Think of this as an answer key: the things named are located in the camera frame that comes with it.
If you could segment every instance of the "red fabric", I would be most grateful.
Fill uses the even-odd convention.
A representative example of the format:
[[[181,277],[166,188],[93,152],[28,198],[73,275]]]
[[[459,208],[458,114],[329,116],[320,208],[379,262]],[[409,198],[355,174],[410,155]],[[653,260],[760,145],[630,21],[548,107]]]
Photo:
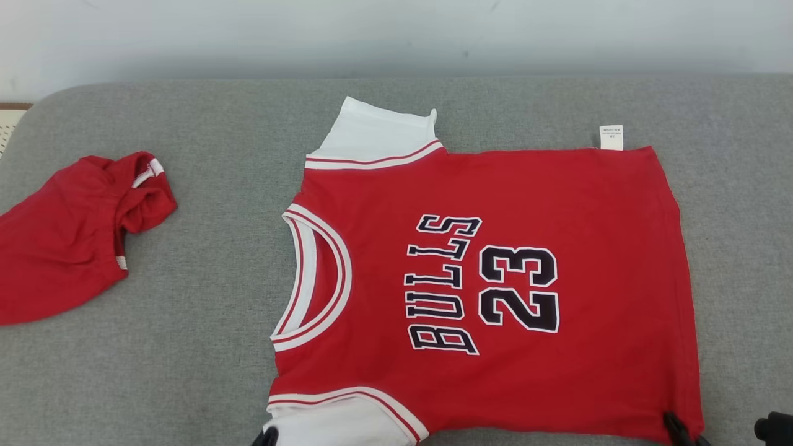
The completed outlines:
[[[271,405],[310,407],[316,400],[295,394],[366,386],[395,398],[429,433],[489,426],[668,443],[665,411],[694,437],[703,431],[680,211],[652,148],[440,149],[395,167],[307,168],[294,202],[340,235],[352,284],[342,312],[318,336],[289,348],[279,346],[294,338],[274,336],[279,376]],[[286,216],[300,218],[302,208]],[[478,217],[481,227],[474,236],[454,233],[464,225],[420,232],[425,215]],[[409,255],[409,245],[452,250],[453,238],[469,241],[461,260]],[[543,277],[531,274],[549,273],[539,261],[510,271],[505,259],[495,260],[503,281],[485,280],[481,256],[489,245],[546,249],[556,260],[555,281],[536,286]],[[410,274],[450,277],[444,265],[462,268],[460,289],[407,284]],[[335,265],[319,262],[326,267]],[[334,289],[333,271],[317,275],[327,281],[317,290]],[[514,289],[534,312],[530,293],[555,293],[557,331],[525,328],[504,302],[496,304],[502,323],[485,322],[481,293],[489,287]],[[464,316],[411,317],[408,292],[457,296]],[[416,324],[464,329],[477,352],[416,348],[408,333]]]
[[[70,310],[127,276],[116,259],[125,232],[153,228],[176,209],[153,163],[146,152],[81,158],[0,216],[0,325]],[[151,178],[133,188],[139,176]]]

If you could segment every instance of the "white stripe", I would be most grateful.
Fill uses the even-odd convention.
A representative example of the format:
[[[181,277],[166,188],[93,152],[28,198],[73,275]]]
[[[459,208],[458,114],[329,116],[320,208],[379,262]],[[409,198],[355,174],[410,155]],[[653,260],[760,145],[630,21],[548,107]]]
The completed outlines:
[[[380,400],[385,402],[385,405],[376,398],[371,398],[369,395],[373,395]],[[278,406],[301,406],[299,402],[304,402],[306,404],[311,405],[310,403],[315,403],[311,406],[315,406],[317,402],[327,399],[326,402],[321,402],[319,404],[328,404],[330,402],[338,401],[339,399],[344,398],[365,398],[378,406],[380,406],[383,411],[385,411],[391,419],[398,425],[408,438],[415,438],[413,433],[410,432],[410,429],[394,414],[398,413],[400,417],[402,417],[405,422],[419,434],[419,441],[427,438],[430,436],[429,431],[427,428],[424,427],[424,424],[419,420],[416,415],[408,410],[405,406],[400,404],[396,399],[391,398],[390,395],[386,394],[385,392],[381,392],[377,389],[372,387],[365,387],[365,386],[356,386],[356,387],[348,387],[346,389],[339,389],[332,392],[328,392],[326,394],[316,394],[316,395],[309,395],[309,394],[278,394],[278,395],[271,395],[268,399],[267,405],[267,412],[272,413],[273,407]],[[273,402],[277,400],[296,400],[298,402]]]
[[[312,160],[307,160],[305,162],[305,168],[307,169],[323,169],[323,170],[336,170],[336,169],[359,169],[359,170],[371,170],[371,169],[381,169],[383,167],[392,167],[392,166],[400,166],[402,164],[409,164],[416,160],[420,160],[421,158],[429,155],[430,153],[434,152],[435,150],[443,147],[440,141],[436,141],[435,143],[431,144],[421,152],[416,153],[413,156],[409,156],[408,158],[401,158],[398,160],[385,160],[385,161],[377,161],[375,163],[370,164],[360,164],[360,163],[325,163],[322,160],[317,160],[316,156],[311,156]],[[326,160],[333,160],[333,158],[325,157]]]
[[[156,158],[152,158],[151,161],[149,161],[149,165],[154,171],[154,176],[157,176],[165,171],[165,169],[163,169],[163,165],[160,164]]]
[[[292,306],[294,306],[295,304],[295,300],[297,298],[297,288],[298,285],[301,285],[301,280],[302,280],[301,265],[303,264],[303,257],[301,255],[301,246],[297,242],[298,240],[297,229],[296,229],[297,223],[292,219],[288,219],[286,216],[283,216],[283,219],[284,221],[286,221],[286,224],[289,226],[289,231],[292,232],[292,242],[295,245],[295,258],[297,259],[297,266],[295,267],[295,281],[292,287],[292,295],[291,297],[289,297],[289,303],[286,304],[286,310],[284,310],[284,313],[281,315],[281,320],[278,321],[277,325],[275,325],[275,330],[273,331],[273,334],[271,336],[275,336],[279,334],[281,332],[282,327],[286,323],[286,315],[289,314],[289,309],[291,309]]]
[[[135,181],[132,182],[132,188],[136,189],[138,186],[143,184],[143,182],[146,181],[147,179],[154,178],[157,175],[163,173],[164,171],[165,170],[163,170],[163,165],[160,164],[156,158],[152,158],[151,161],[149,161],[148,165],[146,166],[146,171],[135,177]]]
[[[300,278],[302,281],[300,293],[292,297],[292,299],[296,300],[294,302],[294,309],[292,309],[292,316],[285,321],[282,331],[284,334],[300,328],[300,325],[303,323],[303,318],[306,312],[308,312],[308,304],[311,303],[311,297],[314,294],[314,282],[316,281],[316,239],[314,238],[314,231],[299,221],[295,221],[295,225],[297,226],[297,231],[300,233],[302,241],[303,277]]]
[[[135,177],[135,181],[132,182],[132,188],[136,189],[138,186],[143,184],[144,181],[153,177],[154,177],[154,171],[151,169],[151,164],[148,164],[146,166],[146,171]]]
[[[305,215],[305,218],[299,215],[288,213],[290,210]],[[344,244],[341,236],[333,228],[322,221],[322,219],[314,215],[314,213],[311,211],[296,204],[292,204],[287,209],[287,213],[284,213],[284,217],[292,218],[293,220],[306,224],[308,227],[314,229],[323,238],[325,238],[325,240],[328,242],[328,245],[331,247],[331,250],[333,251],[334,257],[336,258],[336,270],[339,273],[339,276],[336,279],[336,289],[333,293],[333,298],[325,306],[325,308],[318,315],[316,315],[316,317],[314,317],[308,324],[301,326],[292,333],[273,335],[270,337],[270,339],[273,341],[273,347],[275,348],[276,352],[287,350],[289,348],[295,348],[298,345],[305,344],[328,329],[328,327],[333,324],[333,321],[335,321],[344,310],[344,306],[347,304],[347,299],[350,298],[350,288],[352,284],[352,263],[350,261],[350,253],[347,251],[347,246]],[[326,235],[325,232],[323,232],[320,228],[324,229],[324,231],[327,232],[329,236]],[[335,241],[339,246],[340,251],[336,249],[333,241]],[[317,324],[317,322],[322,319],[325,314],[327,314],[328,317],[326,317],[321,323]],[[297,336],[293,339],[284,340],[285,338],[289,338],[295,334],[299,334],[300,336]]]

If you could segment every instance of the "white sleeve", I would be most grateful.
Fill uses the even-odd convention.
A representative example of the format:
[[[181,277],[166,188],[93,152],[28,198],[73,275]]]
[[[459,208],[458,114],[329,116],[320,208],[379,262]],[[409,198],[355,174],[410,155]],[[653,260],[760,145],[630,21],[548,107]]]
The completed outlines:
[[[309,157],[369,162],[402,157],[435,140],[435,119],[397,113],[347,97],[331,132]]]

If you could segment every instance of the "gray fabric cushion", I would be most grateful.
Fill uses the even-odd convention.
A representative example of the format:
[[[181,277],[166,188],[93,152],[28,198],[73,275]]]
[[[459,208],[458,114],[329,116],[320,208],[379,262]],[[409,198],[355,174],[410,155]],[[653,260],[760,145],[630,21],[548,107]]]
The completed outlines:
[[[137,150],[161,160],[179,209],[127,237],[122,283],[0,328],[0,443],[249,444],[294,277],[280,214],[348,94],[437,107],[452,152],[593,146],[599,125],[624,124],[683,212],[706,436],[754,444],[758,417],[793,413],[793,77],[170,81],[54,94],[11,138],[0,213],[80,156]],[[426,443],[642,442],[475,429]]]

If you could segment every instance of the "wooden edge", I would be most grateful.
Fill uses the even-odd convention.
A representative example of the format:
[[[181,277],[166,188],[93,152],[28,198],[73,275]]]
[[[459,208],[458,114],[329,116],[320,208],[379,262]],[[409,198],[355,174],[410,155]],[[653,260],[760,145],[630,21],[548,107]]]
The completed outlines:
[[[32,106],[24,102],[0,102],[0,110],[29,110]]]

